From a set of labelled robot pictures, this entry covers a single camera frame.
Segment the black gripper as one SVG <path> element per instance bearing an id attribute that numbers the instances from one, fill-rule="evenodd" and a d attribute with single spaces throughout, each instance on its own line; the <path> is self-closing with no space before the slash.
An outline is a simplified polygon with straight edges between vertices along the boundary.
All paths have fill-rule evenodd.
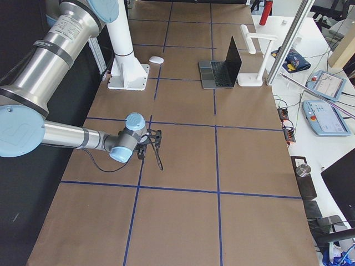
<path id="1" fill-rule="evenodd" d="M 138 144 L 137 145 L 137 157 L 139 160 L 144 160 L 146 157 L 146 148 L 147 144 Z"/>

